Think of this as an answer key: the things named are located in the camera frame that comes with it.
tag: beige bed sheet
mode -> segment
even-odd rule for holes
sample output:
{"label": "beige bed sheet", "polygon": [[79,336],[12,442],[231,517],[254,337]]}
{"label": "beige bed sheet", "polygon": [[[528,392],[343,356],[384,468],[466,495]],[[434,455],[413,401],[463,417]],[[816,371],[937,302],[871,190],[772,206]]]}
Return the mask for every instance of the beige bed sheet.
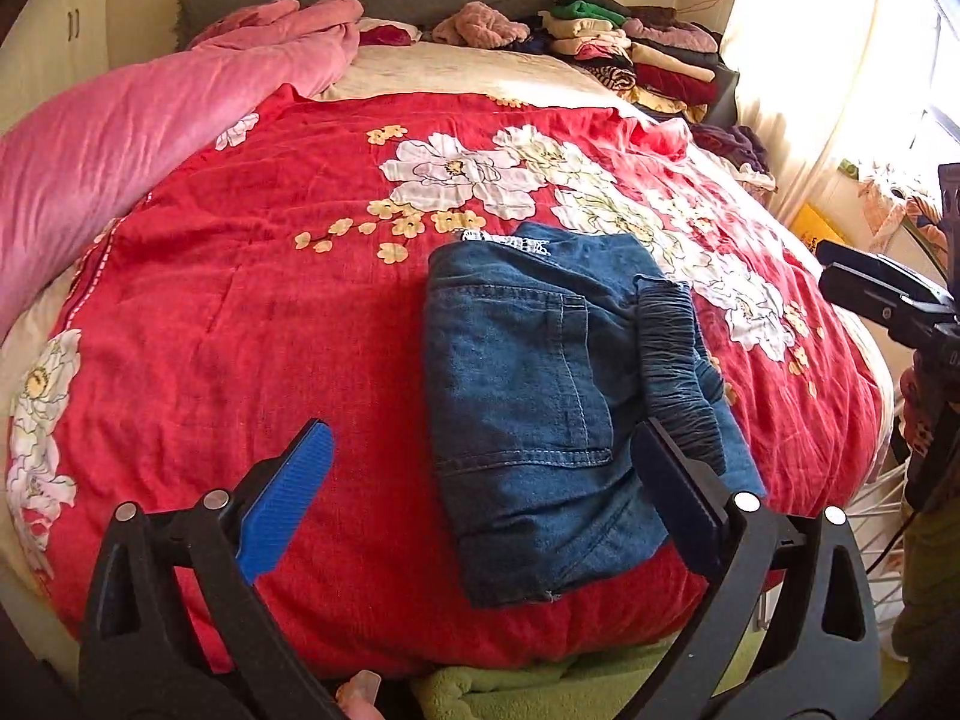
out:
{"label": "beige bed sheet", "polygon": [[[503,100],[521,100],[538,106],[566,108],[613,107],[624,116],[642,118],[630,103],[600,86],[592,76],[548,56],[488,52],[433,43],[410,47],[362,47],[347,74],[316,100],[349,100],[409,92],[445,92],[490,95]],[[722,185],[744,215],[771,223],[781,233],[784,246],[815,275],[820,265],[812,254],[757,204],[741,186],[699,148],[693,148],[697,166]],[[66,300],[73,269],[45,290],[23,314],[0,347],[0,403],[3,415],[14,388],[50,334],[61,305]],[[856,343],[877,380],[883,399],[883,418],[877,434],[877,454],[885,451],[893,425],[894,388],[880,350],[863,323],[849,312],[837,309],[841,322]],[[8,420],[3,419],[0,437],[7,445]],[[76,678],[77,645],[56,622],[49,605],[26,565],[6,507],[0,507],[0,603],[11,613],[28,644],[37,654],[51,659],[70,680]]]}

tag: denim pocket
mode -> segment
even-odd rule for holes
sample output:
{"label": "denim pocket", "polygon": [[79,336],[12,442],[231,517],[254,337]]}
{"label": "denim pocket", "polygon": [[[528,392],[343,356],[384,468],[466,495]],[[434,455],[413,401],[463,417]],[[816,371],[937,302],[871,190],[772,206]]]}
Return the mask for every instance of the denim pocket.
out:
{"label": "denim pocket", "polygon": [[593,381],[588,321],[587,300],[574,293],[430,290],[424,357],[438,474],[610,461],[613,426]]}

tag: white curtain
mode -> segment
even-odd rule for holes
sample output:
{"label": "white curtain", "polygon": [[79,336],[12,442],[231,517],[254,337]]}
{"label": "white curtain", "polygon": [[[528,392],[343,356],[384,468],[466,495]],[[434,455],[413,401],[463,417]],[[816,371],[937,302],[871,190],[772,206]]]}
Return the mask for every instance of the white curtain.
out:
{"label": "white curtain", "polygon": [[770,211],[791,223],[840,160],[880,0],[736,0],[723,42],[741,124],[769,152]]}

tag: mattress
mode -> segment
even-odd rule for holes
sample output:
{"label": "mattress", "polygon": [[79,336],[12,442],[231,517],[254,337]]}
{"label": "mattress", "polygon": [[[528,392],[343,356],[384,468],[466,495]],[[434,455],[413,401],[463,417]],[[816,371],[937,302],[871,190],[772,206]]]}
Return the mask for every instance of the mattress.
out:
{"label": "mattress", "polygon": [[[399,95],[414,92],[487,95],[505,109],[528,103],[537,107],[614,108],[626,118],[642,118],[635,108],[613,93],[600,87],[591,76],[573,70],[550,57],[515,55],[509,52],[482,52],[429,43],[411,47],[362,47],[347,74],[318,100],[363,100],[378,95]],[[803,264],[810,274],[819,274],[820,268],[803,245],[779,226],[760,205],[746,196],[731,177],[714,162],[690,149],[690,157],[697,169],[722,187],[738,201],[738,209],[758,224],[779,233],[784,248]],[[7,404],[17,382],[34,360],[49,337],[59,309],[71,288],[72,271],[67,271],[50,285],[32,308],[23,314],[8,335],[0,352],[0,402]],[[850,340],[862,355],[875,385],[880,391],[882,414],[875,441],[875,456],[885,449],[893,417],[893,383],[884,360],[870,334],[853,314],[837,309],[837,317]],[[3,420],[4,431],[8,420]],[[0,517],[0,552],[4,561],[21,577],[24,586],[32,586],[42,593],[11,526],[6,509]],[[44,614],[25,613],[16,623],[21,630],[40,630],[49,625]],[[71,662],[71,656],[62,659]]]}

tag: white cabinet door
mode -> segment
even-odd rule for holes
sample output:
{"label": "white cabinet door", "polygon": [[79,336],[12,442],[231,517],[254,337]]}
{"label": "white cabinet door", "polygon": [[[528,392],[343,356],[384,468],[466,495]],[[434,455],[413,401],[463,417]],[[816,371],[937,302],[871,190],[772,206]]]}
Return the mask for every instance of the white cabinet door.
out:
{"label": "white cabinet door", "polygon": [[0,132],[73,83],[70,1],[28,1],[0,46]]}
{"label": "white cabinet door", "polygon": [[71,5],[73,82],[81,83],[107,71],[107,0],[71,0]]}

